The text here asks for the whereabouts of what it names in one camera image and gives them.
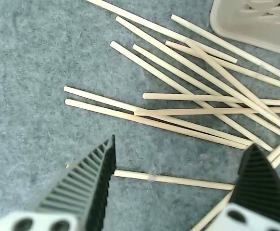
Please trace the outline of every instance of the ridged rubber pad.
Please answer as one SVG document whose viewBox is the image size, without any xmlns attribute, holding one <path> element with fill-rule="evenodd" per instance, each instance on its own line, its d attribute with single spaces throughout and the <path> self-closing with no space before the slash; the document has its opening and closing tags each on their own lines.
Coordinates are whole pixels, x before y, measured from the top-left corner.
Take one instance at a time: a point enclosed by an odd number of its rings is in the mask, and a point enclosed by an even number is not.
<svg viewBox="0 0 280 231">
<path fill-rule="evenodd" d="M 256 145 L 243 155 L 239 179 L 229 202 L 280 222 L 280 179 Z"/>
<path fill-rule="evenodd" d="M 72 213 L 86 230 L 102 230 L 109 180 L 115 169 L 115 137 L 112 136 L 67 168 L 34 210 Z"/>
</svg>

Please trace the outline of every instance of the gray carpet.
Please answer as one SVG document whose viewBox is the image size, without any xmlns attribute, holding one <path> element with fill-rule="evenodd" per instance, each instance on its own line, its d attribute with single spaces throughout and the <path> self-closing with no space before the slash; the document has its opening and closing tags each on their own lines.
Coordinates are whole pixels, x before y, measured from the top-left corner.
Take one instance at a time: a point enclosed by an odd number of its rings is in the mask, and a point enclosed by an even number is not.
<svg viewBox="0 0 280 231">
<path fill-rule="evenodd" d="M 170 20 L 175 13 L 211 31 L 211 0 L 111 2 L 219 48 Z M 84 0 L 0 1 L 0 217 L 27 208 L 67 163 L 111 134 L 116 135 L 118 169 L 235 182 L 242 150 L 64 104 L 67 97 L 81 99 L 63 92 L 63 86 L 68 85 L 148 109 L 196 106 L 142 99 L 143 92 L 176 91 L 113 50 L 109 46 L 112 40 L 129 50 L 137 43 L 204 83 L 207 81 L 123 28 L 115 16 Z M 167 39 L 144 30 L 160 41 Z M 233 44 L 280 68 L 279 54 L 239 42 Z M 200 60 L 188 58 L 211 71 Z M 243 59 L 239 63 L 267 74 Z M 192 92 L 203 93 L 162 71 Z M 235 76 L 259 97 L 280 99 L 279 88 Z M 242 115 L 230 117 L 271 146 L 280 144 L 279 136 L 254 121 Z M 239 135 L 212 115 L 185 118 Z M 187 231 L 225 194 L 218 190 L 113 177 L 104 230 Z"/>
</svg>

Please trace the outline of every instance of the bamboo skewer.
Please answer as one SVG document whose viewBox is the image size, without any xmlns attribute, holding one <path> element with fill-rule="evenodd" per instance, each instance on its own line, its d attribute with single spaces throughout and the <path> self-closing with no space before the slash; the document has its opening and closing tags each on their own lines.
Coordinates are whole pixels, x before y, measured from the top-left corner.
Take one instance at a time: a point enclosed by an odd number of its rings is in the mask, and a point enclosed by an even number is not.
<svg viewBox="0 0 280 231">
<path fill-rule="evenodd" d="M 209 182 L 204 180 L 192 180 L 192 179 L 178 178 L 178 177 L 151 175 L 146 173 L 123 171 L 123 170 L 116 170 L 113 175 L 116 177 L 132 178 L 132 179 L 139 179 L 139 180 L 150 180 L 150 181 L 189 185 L 189 186 L 209 188 L 209 189 L 220 189 L 226 191 L 231 191 L 234 189 L 234 185 L 232 184 L 216 183 L 216 182 Z"/>
<path fill-rule="evenodd" d="M 170 85 L 171 87 L 173 87 L 174 89 L 179 91 L 180 93 L 192 94 L 189 90 L 187 90 L 186 88 L 184 88 L 183 86 L 181 86 L 180 84 L 175 82 L 174 80 L 170 79 L 168 76 L 166 76 L 165 74 L 163 74 L 162 72 L 160 72 L 159 70 L 154 68 L 153 66 L 149 65 L 147 62 L 143 61 L 141 58 L 139 58 L 132 52 L 128 51 L 121 45 L 117 44 L 116 42 L 111 42 L 110 45 L 111 45 L 111 47 L 116 49 L 118 52 L 120 52 L 121 54 L 123 54 L 124 56 L 126 56 L 127 58 L 132 60 L 133 62 L 137 63 L 138 65 L 143 67 L 145 70 L 149 71 L 150 73 L 152 73 L 153 75 L 155 75 L 160 80 L 167 83 L 168 85 Z M 213 106 L 211 106 L 208 103 L 203 102 L 203 101 L 199 101 L 196 103 L 199 104 L 201 107 L 213 108 Z M 268 144 L 266 144 L 263 140 L 259 139 L 253 133 L 251 133 L 250 131 L 248 131 L 247 129 L 242 127 L 241 125 L 237 124 L 235 121 L 228 118 L 227 116 L 225 116 L 225 115 L 215 115 L 215 116 L 217 116 L 219 119 L 221 119 L 228 125 L 232 126 L 234 129 L 239 131 L 241 134 L 245 135 L 247 138 L 251 139 L 253 142 L 257 143 L 259 146 L 263 147 L 264 149 L 266 149 L 268 151 L 272 150 L 272 148 Z"/>
<path fill-rule="evenodd" d="M 116 21 L 119 22 L 121 25 L 125 26 L 130 31 L 132 31 L 135 34 L 137 34 L 138 36 L 140 36 L 141 38 L 145 39 L 146 41 L 148 41 L 155 47 L 159 48 L 161 51 L 165 52 L 172 58 L 178 60 L 180 63 L 184 64 L 189 69 L 195 71 L 202 77 L 204 77 L 207 80 L 209 80 L 210 82 L 214 83 L 216 86 L 220 87 L 221 89 L 223 89 L 224 91 L 226 91 L 227 93 L 232 95 L 233 97 L 241 99 L 247 106 L 259 111 L 260 114 L 262 114 L 264 117 L 266 117 L 267 119 L 274 122 L 276 125 L 278 125 L 280 127 L 280 119 L 278 119 L 274 115 L 268 113 L 264 108 L 258 106 L 256 103 L 254 103 L 253 101 L 251 101 L 250 99 L 248 99 L 247 97 L 245 97 L 244 95 L 242 95 L 241 93 L 236 91 L 235 89 L 231 88 L 224 82 L 220 81 L 219 79 L 217 79 L 210 73 L 208 73 L 205 70 L 203 70 L 202 68 L 198 67 L 197 65 L 195 65 L 194 63 L 192 63 L 191 61 L 189 61 L 182 55 L 180 55 L 180 54 L 176 53 L 175 51 L 173 51 L 172 49 L 168 48 L 166 45 L 164 45 L 163 43 L 154 39 L 153 37 L 149 36 L 148 34 L 143 32 L 139 28 L 135 27 L 133 24 L 129 23 L 128 21 L 124 20 L 123 18 L 118 16 L 118 17 L 116 17 Z"/>
<path fill-rule="evenodd" d="M 78 89 L 75 89 L 75 88 L 71 88 L 71 87 L 68 87 L 68 86 L 65 86 L 63 88 L 63 90 L 66 91 L 66 92 L 69 92 L 71 94 L 84 97 L 86 99 L 94 100 L 94 101 L 97 101 L 97 102 L 100 102 L 100 103 L 104 103 L 104 104 L 107 104 L 107 105 L 118 107 L 118 108 L 121 108 L 121 109 L 124 109 L 124 110 L 127 110 L 127 111 L 131 111 L 131 112 L 135 112 L 137 110 L 144 110 L 141 107 L 136 107 L 136 106 L 133 106 L 133 105 L 130 105 L 130 104 L 127 104 L 127 103 L 122 103 L 122 102 L 119 102 L 119 101 L 116 101 L 116 100 L 112 100 L 112 99 L 109 99 L 109 98 L 106 98 L 106 97 L 95 95 L 95 94 L 92 94 L 92 93 L 89 93 L 89 92 L 86 92 L 86 91 L 83 91 L 83 90 L 78 90 Z M 174 117 L 153 116 L 153 118 L 163 120 L 163 121 L 166 121 L 166 122 L 169 122 L 169 123 L 172 123 L 172 124 L 180 125 L 180 126 L 183 126 L 183 127 L 186 127 L 186 128 L 193 129 L 193 130 L 201 131 L 201 132 L 207 133 L 209 135 L 221 137 L 221 138 L 224 138 L 226 140 L 241 143 L 241 144 L 244 144 L 246 146 L 250 146 L 253 143 L 252 141 L 246 140 L 246 139 L 241 138 L 241 137 L 233 136 L 231 134 L 228 134 L 228 133 L 225 133 L 225 132 L 222 132 L 222 131 L 218 131 L 218 130 L 215 130 L 215 129 L 212 129 L 212 128 L 197 125 L 197 124 L 194 124 L 192 122 L 177 119 L 177 118 L 174 118 Z"/>
<path fill-rule="evenodd" d="M 192 24 L 191 22 L 188 22 L 187 20 L 182 19 L 182 18 L 180 18 L 180 17 L 178 17 L 174 14 L 171 16 L 171 19 L 174 20 L 177 23 L 180 23 L 181 25 L 190 29 L 191 31 L 205 37 L 206 39 L 211 40 L 212 42 L 228 49 L 229 51 L 231 51 L 231 52 L 249 60 L 250 62 L 252 62 L 252 63 L 254 63 L 254 64 L 256 64 L 256 65 L 266 69 L 267 71 L 269 71 L 269 72 L 271 72 L 271 73 L 280 77 L 280 70 L 279 69 L 275 68 L 274 66 L 264 62 L 263 60 L 255 57 L 255 56 L 249 54 L 248 52 L 243 51 L 242 49 L 230 44 L 229 42 L 224 41 L 223 39 L 209 33 L 208 31 L 205 31 L 204 29 L 202 29 L 202 28 Z"/>
<path fill-rule="evenodd" d="M 186 54 L 190 54 L 192 56 L 195 56 L 195 57 L 198 57 L 200 58 L 200 56 L 191 48 L 189 47 L 186 47 L 186 46 L 183 46 L 183 45 L 180 45 L 180 44 L 177 44 L 177 43 L 174 43 L 174 42 L 171 42 L 171 41 L 166 41 L 165 44 L 168 46 L 168 47 L 171 47 L 171 48 L 174 48 L 178 51 L 181 51 L 181 52 L 184 52 Z M 252 70 L 249 70 L 247 68 L 244 68 L 242 66 L 239 66 L 237 64 L 232 64 L 232 63 L 229 63 L 227 61 L 224 61 L 224 60 L 221 60 L 221 59 L 218 59 L 216 57 L 213 57 L 213 59 L 215 59 L 215 61 L 217 63 L 219 63 L 221 66 L 229 69 L 229 70 L 232 70 L 232 71 L 236 71 L 238 73 L 241 73 L 241 74 L 244 74 L 246 76 L 249 76 L 249 77 L 252 77 L 252 78 L 255 78 L 255 79 L 258 79 L 258 80 L 261 80 L 263 82 L 266 82 L 266 83 L 269 83 L 271 85 L 274 85 L 274 86 L 277 86 L 277 87 L 280 87 L 280 80 L 277 80 L 275 78 L 271 78 L 271 77 L 268 77 L 266 75 L 263 75 L 263 74 L 260 74 L 258 72 L 255 72 L 255 71 L 252 71 Z"/>
<path fill-rule="evenodd" d="M 280 107 L 272 107 L 273 112 L 280 113 Z M 215 115 L 215 114 L 255 114 L 252 108 L 192 108 L 192 109 L 157 109 L 138 110 L 135 116 L 188 116 L 188 115 Z"/>
<path fill-rule="evenodd" d="M 241 100 L 232 96 L 216 95 L 184 95 L 168 93 L 143 93 L 142 97 L 146 100 L 183 100 L 183 101 L 210 101 L 210 102 L 229 102 L 242 103 Z M 280 100 L 261 99 L 267 105 L 280 106 Z"/>
<path fill-rule="evenodd" d="M 102 1 L 102 0 L 87 0 L 87 1 L 93 3 L 93 4 L 97 5 L 97 6 L 100 6 L 100 7 L 104 8 L 104 9 L 106 9 L 108 11 L 111 11 L 111 12 L 117 14 L 117 15 L 120 15 L 120 16 L 122 16 L 124 18 L 127 18 L 127 19 L 129 19 L 129 20 L 131 20 L 131 21 L 133 21 L 135 23 L 138 23 L 138 24 L 140 24 L 142 26 L 145 26 L 145 27 L 147 27 L 147 28 L 149 28 L 151 30 L 154 30 L 154 31 L 156 31 L 158 33 L 161 33 L 161 34 L 166 35 L 166 36 L 168 36 L 170 38 L 176 39 L 178 41 L 183 42 L 186 39 L 190 39 L 190 38 L 188 38 L 186 36 L 180 35 L 180 34 L 174 32 L 172 30 L 169 30 L 169 29 L 167 29 L 165 27 L 162 27 L 162 26 L 160 26 L 158 24 L 152 23 L 152 22 L 150 22 L 150 21 L 148 21 L 148 20 L 146 20 L 144 18 L 141 18 L 141 17 L 139 17 L 139 16 L 137 16 L 137 15 L 135 15 L 133 13 L 130 13 L 130 12 L 126 11 L 126 10 L 123 10 L 123 9 L 121 9 L 121 8 L 119 8 L 117 6 L 114 6 L 114 5 L 110 4 L 110 3 L 107 3 L 105 1 Z M 212 54 L 212 55 L 214 55 L 216 57 L 220 57 L 220 58 L 222 58 L 224 60 L 227 60 L 229 62 L 232 62 L 232 63 L 237 63 L 237 59 L 231 57 L 228 54 L 224 54 L 224 53 L 222 53 L 222 52 L 220 52 L 218 50 L 215 50 L 215 49 L 213 49 L 213 48 L 211 48 L 209 46 L 206 46 L 204 44 L 201 44 L 199 42 L 196 42 L 196 43 L 199 46 L 201 46 L 202 49 L 204 49 L 209 54 Z"/>
<path fill-rule="evenodd" d="M 148 59 L 152 60 L 156 64 L 160 65 L 164 69 L 172 72 L 173 74 L 177 75 L 181 79 L 189 82 L 190 84 L 198 87 L 199 89 L 207 92 L 208 94 L 222 96 L 222 94 L 220 94 L 218 91 L 206 86 L 202 82 L 200 82 L 200 81 L 196 80 L 195 78 L 187 75 L 186 73 L 182 72 L 181 70 L 177 69 L 176 67 L 168 64 L 164 60 L 162 60 L 162 59 L 158 58 L 157 56 L 151 54 L 150 52 L 146 51 L 145 49 L 143 49 L 143 48 L 141 48 L 137 45 L 134 45 L 133 49 L 135 49 L 136 51 L 138 51 L 140 54 L 144 55 Z M 240 105 L 238 105 L 236 103 L 226 103 L 226 104 L 229 105 L 230 107 L 242 108 Z M 259 117 L 257 115 L 253 115 L 253 114 L 244 114 L 244 115 L 247 116 L 248 118 L 254 120 L 255 122 L 261 124 L 262 126 L 266 127 L 267 129 L 269 129 L 269 130 L 275 132 L 276 134 L 280 135 L 280 128 L 278 128 L 278 127 L 274 126 L 273 124 L 267 122 L 266 120 L 262 119 L 261 117 Z"/>
<path fill-rule="evenodd" d="M 273 151 L 267 157 L 268 160 L 272 160 L 271 164 L 273 168 L 276 168 L 280 165 L 280 153 Z M 218 213 L 227 206 L 233 191 L 226 195 L 211 211 L 209 211 L 204 218 L 202 218 L 190 231 L 200 231 L 202 230 Z"/>
<path fill-rule="evenodd" d="M 113 116 L 113 117 L 117 117 L 117 118 L 121 118 L 121 119 L 126 119 L 126 120 L 130 120 L 130 121 L 138 122 L 138 123 L 149 125 L 149 126 L 152 126 L 152 127 L 155 127 L 155 128 L 161 128 L 161 129 L 164 129 L 164 130 L 173 131 L 173 132 L 180 133 L 180 134 L 183 134 L 183 135 L 187 135 L 187 136 L 196 137 L 196 138 L 207 140 L 207 141 L 220 143 L 220 144 L 227 145 L 227 146 L 230 146 L 230 147 L 235 147 L 235 148 L 239 148 L 239 149 L 246 149 L 247 148 L 247 146 L 244 145 L 244 144 L 229 141 L 229 140 L 226 140 L 226 139 L 223 139 L 223 138 L 220 138 L 220 137 L 211 136 L 211 135 L 204 134 L 204 133 L 201 133 L 201 132 L 176 127 L 176 126 L 173 126 L 173 125 L 170 125 L 170 124 L 161 123 L 161 122 L 154 121 L 154 120 L 151 120 L 151 119 L 138 117 L 138 116 L 131 115 L 131 114 L 128 114 L 128 113 L 119 112 L 119 111 L 116 111 L 116 110 L 111 110 L 111 109 L 108 109 L 108 108 L 99 107 L 99 106 L 95 106 L 95 105 L 92 105 L 92 104 L 79 102 L 79 101 L 76 101 L 76 100 L 66 99 L 65 104 L 69 105 L 69 106 L 73 106 L 73 107 L 82 108 L 82 109 L 85 109 L 85 110 L 88 110 L 88 111 L 101 113 L 101 114 L 104 114 L 104 115 L 109 115 L 109 116 Z"/>
<path fill-rule="evenodd" d="M 231 75 L 226 69 L 224 69 L 220 64 L 218 64 L 213 58 L 211 58 L 206 52 L 204 52 L 201 48 L 199 48 L 194 42 L 186 41 L 186 44 L 192 47 L 202 59 L 204 59 L 212 68 L 214 68 L 221 76 L 223 76 L 229 83 L 231 83 L 236 89 L 238 89 L 242 94 L 244 94 L 247 98 L 252 100 L 258 106 L 264 108 L 267 112 L 272 115 L 276 115 L 273 113 L 270 108 L 264 104 L 260 99 L 253 94 L 248 88 L 246 88 L 240 81 L 238 81 L 233 75 Z"/>
</svg>

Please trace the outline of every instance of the mounting hole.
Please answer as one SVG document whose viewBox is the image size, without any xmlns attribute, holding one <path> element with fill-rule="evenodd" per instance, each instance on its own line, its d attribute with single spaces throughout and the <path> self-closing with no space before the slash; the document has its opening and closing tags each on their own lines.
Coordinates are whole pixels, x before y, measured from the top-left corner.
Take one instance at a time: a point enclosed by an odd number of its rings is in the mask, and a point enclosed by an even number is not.
<svg viewBox="0 0 280 231">
<path fill-rule="evenodd" d="M 246 218 L 243 216 L 243 214 L 241 214 L 238 211 L 231 210 L 231 211 L 228 212 L 228 216 L 231 217 L 232 219 L 238 221 L 238 222 L 246 224 Z"/>
<path fill-rule="evenodd" d="M 25 218 L 16 223 L 13 231 L 28 231 L 32 227 L 33 220 L 31 218 Z"/>
<path fill-rule="evenodd" d="M 54 223 L 50 229 L 50 231 L 68 231 L 69 223 L 65 220 L 60 220 Z"/>
</svg>

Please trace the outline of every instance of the plastic container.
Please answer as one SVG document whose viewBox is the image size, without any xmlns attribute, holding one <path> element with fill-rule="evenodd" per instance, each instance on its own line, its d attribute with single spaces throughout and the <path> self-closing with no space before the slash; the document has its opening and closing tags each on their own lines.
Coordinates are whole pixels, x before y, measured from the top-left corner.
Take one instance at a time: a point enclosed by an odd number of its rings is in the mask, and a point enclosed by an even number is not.
<svg viewBox="0 0 280 231">
<path fill-rule="evenodd" d="M 214 0 L 210 22 L 222 37 L 280 53 L 280 0 Z"/>
</svg>

